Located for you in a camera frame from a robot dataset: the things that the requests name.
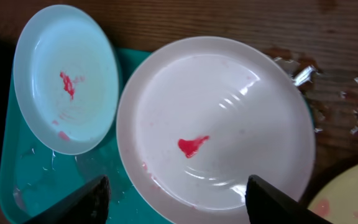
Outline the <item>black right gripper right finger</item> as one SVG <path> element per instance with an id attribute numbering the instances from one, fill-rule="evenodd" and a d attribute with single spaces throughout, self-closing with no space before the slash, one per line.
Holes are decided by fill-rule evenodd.
<path id="1" fill-rule="evenodd" d="M 246 207 L 251 224 L 331 224 L 257 175 L 250 175 Z"/>

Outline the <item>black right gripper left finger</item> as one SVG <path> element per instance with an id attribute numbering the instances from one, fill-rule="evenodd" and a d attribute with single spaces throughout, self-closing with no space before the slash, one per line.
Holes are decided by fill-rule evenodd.
<path id="1" fill-rule="evenodd" d="M 25 224 L 105 224 L 110 198 L 109 179 L 100 175 Z"/>

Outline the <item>yellow-green plate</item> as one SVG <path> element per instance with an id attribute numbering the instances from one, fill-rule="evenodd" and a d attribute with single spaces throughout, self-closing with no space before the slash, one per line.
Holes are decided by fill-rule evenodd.
<path id="1" fill-rule="evenodd" d="M 358 165 L 326 184 L 308 209 L 331 223 L 358 224 Z"/>

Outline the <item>light blue plate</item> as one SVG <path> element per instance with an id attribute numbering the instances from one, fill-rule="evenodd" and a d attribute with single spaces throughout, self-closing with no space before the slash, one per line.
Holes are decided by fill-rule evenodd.
<path id="1" fill-rule="evenodd" d="M 12 72 L 22 115 L 51 150 L 88 152 L 111 129 L 121 89 L 118 61 L 84 11 L 57 4 L 37 12 L 19 37 Z"/>

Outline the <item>teal plastic tray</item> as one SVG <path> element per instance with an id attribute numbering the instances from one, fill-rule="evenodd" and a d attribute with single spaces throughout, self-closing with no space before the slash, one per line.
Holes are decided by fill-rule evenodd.
<path id="1" fill-rule="evenodd" d="M 32 134 L 10 86 L 0 166 L 0 207 L 9 222 L 24 223 L 101 174 L 112 185 L 108 223 L 168 222 L 129 180 L 113 130 L 85 154 L 57 153 Z"/>

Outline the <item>white plate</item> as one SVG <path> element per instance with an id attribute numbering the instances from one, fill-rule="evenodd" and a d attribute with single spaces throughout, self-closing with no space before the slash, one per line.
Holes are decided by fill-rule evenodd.
<path id="1" fill-rule="evenodd" d="M 134 187 L 173 223 L 247 223 L 252 174 L 298 200 L 316 153 L 288 75 L 222 37 L 182 39 L 145 59 L 126 83 L 116 134 Z"/>

